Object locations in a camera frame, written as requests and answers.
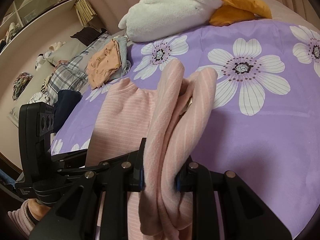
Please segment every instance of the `pink sleeve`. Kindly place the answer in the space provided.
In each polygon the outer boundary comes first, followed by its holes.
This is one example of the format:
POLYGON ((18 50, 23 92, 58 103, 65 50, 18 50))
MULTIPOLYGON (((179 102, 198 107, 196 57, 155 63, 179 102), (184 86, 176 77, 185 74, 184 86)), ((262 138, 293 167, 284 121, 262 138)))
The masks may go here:
POLYGON ((31 221, 27 212, 28 200, 23 202, 20 209, 16 211, 9 211, 8 215, 15 226, 27 239, 29 238, 30 232, 35 227, 35 224, 31 221))

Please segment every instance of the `purple bedsheet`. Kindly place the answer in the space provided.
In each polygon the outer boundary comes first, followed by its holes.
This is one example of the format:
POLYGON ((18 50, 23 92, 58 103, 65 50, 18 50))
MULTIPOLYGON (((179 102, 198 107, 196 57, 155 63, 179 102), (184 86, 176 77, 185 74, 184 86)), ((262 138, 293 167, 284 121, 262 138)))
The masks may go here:
MULTIPOLYGON (((193 160, 235 171, 295 237, 320 203, 320 35, 270 20, 203 26, 133 45, 127 77, 156 89, 174 57, 185 77, 204 66, 218 72, 193 160)), ((57 134, 54 154, 88 147, 109 86, 84 94, 57 134)))

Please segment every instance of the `pink fleece cloth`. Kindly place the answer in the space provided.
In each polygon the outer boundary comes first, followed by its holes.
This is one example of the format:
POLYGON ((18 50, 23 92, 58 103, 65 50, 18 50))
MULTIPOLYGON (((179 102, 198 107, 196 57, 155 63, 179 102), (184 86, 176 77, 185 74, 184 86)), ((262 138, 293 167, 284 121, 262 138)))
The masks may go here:
POLYGON ((29 238, 30 232, 35 227, 35 224, 28 217, 28 200, 23 202, 20 209, 16 211, 9 211, 8 215, 18 230, 23 234, 25 238, 29 238))
POLYGON ((206 68, 189 79, 183 73, 182 63, 172 60, 156 91, 123 79, 109 89, 98 114, 86 166, 138 150, 147 136, 146 187, 140 201, 137 193, 128 200, 129 240, 191 238, 192 195, 177 192, 174 178, 207 124, 217 73, 206 68), (190 97, 192 104, 181 116, 190 97))

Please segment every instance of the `flower center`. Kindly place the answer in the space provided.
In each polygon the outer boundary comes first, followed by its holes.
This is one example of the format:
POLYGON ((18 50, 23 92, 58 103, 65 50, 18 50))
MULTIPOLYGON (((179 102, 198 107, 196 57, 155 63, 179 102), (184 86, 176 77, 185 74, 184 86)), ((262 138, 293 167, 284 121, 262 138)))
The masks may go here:
POLYGON ((237 74, 241 73, 249 73, 250 69, 252 68, 253 66, 249 65, 247 62, 241 62, 241 63, 235 63, 235 67, 232 69, 234 70, 237 74))
POLYGON ((312 54, 315 55, 316 59, 320 59, 320 48, 319 48, 319 45, 313 46, 312 54))
POLYGON ((162 59, 163 59, 163 55, 164 55, 163 49, 159 49, 159 50, 156 52, 155 60, 156 60, 156 61, 162 60, 162 59))

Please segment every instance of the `blue cloth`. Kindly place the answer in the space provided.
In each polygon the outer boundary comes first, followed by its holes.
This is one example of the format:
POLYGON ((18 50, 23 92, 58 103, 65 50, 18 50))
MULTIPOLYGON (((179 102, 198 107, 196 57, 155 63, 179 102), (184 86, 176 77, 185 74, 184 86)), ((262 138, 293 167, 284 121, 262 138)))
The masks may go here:
POLYGON ((81 100, 82 95, 78 91, 60 90, 58 92, 58 101, 54 104, 53 132, 58 132, 69 115, 81 100))

